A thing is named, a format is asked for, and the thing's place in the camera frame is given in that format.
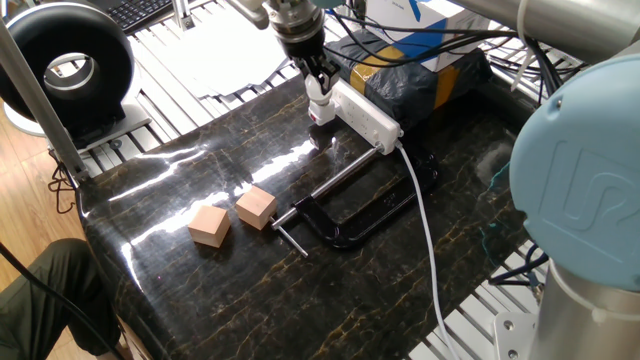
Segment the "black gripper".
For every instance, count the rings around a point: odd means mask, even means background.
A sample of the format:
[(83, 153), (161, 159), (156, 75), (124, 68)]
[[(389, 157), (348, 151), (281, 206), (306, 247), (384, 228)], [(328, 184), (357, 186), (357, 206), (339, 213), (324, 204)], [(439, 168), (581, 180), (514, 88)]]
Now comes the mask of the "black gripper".
[(339, 78), (340, 66), (324, 55), (325, 33), (320, 30), (307, 40), (290, 42), (281, 40), (285, 54), (294, 59), (304, 77), (312, 76), (323, 95), (329, 93)]

